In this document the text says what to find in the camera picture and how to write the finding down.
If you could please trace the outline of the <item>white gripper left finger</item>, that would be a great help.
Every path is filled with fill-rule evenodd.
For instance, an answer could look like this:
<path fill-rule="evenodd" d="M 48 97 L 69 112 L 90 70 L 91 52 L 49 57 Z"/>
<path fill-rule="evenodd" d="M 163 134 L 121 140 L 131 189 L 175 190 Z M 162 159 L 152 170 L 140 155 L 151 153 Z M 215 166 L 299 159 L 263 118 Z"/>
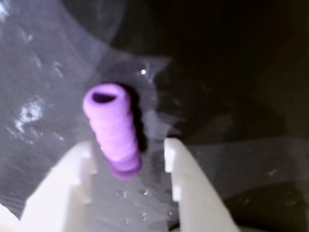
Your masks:
<path fill-rule="evenodd" d="M 96 172 L 92 143 L 73 146 L 27 199 L 20 231 L 84 232 Z"/>

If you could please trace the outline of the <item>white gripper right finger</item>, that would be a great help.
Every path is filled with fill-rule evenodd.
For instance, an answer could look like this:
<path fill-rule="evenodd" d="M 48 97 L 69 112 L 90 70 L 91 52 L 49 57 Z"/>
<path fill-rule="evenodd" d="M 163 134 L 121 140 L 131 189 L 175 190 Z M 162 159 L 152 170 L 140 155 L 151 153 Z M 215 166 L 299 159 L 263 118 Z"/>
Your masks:
<path fill-rule="evenodd" d="M 182 232 L 239 231 L 221 197 L 179 139 L 164 140 L 164 159 Z"/>

